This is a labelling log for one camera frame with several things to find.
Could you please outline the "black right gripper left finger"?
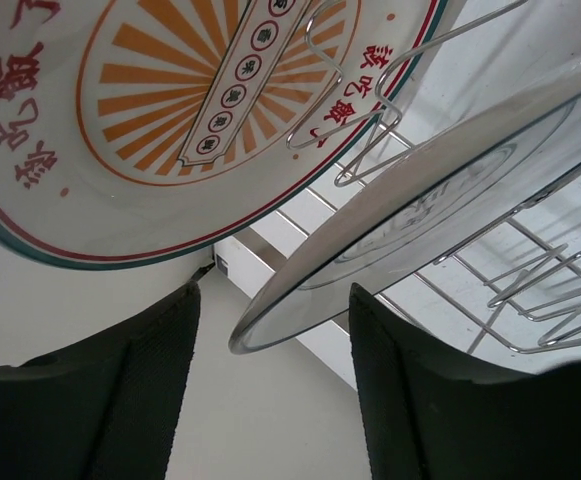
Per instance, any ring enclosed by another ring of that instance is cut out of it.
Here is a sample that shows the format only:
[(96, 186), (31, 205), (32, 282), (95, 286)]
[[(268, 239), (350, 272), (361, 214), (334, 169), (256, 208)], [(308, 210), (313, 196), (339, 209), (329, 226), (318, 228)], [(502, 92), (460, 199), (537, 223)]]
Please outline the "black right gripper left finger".
[(194, 355), (189, 281), (133, 317), (0, 366), (0, 479), (163, 479)]

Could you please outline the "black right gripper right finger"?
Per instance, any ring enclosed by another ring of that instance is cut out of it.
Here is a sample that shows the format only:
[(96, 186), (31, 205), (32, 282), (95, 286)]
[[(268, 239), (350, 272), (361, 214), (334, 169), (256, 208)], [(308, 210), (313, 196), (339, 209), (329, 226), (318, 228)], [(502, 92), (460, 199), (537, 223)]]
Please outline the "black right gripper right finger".
[(375, 479), (581, 479), (581, 361), (539, 374), (470, 356), (359, 284), (349, 328)]

